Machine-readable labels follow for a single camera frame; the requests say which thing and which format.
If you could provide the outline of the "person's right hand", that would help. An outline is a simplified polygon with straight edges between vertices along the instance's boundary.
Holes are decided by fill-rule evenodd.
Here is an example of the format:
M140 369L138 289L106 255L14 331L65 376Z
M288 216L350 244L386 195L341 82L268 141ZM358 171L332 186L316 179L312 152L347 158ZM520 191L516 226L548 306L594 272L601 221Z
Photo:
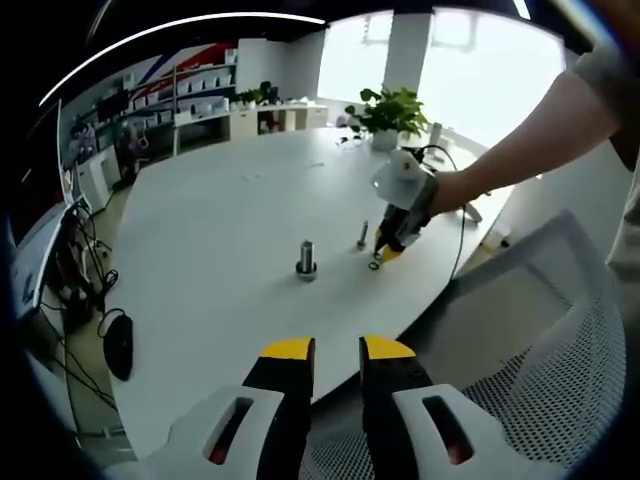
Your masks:
M483 186L467 171L439 172L429 207L431 217L455 211L483 193Z

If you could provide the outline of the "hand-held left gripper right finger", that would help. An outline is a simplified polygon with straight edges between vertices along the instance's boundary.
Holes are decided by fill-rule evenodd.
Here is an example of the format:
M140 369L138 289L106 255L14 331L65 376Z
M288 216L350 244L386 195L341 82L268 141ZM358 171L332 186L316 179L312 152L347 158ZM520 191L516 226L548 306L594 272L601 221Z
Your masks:
M435 385L413 350L359 339L362 424L377 479L504 479L506 445L487 412Z

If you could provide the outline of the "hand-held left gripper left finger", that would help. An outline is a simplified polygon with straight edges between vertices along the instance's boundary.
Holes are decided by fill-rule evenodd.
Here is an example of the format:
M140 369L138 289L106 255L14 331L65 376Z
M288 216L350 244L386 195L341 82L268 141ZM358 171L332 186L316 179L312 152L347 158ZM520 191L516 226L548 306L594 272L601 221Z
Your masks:
M306 448L315 340L278 340L262 349L241 385L216 394L202 447L206 479L296 479Z

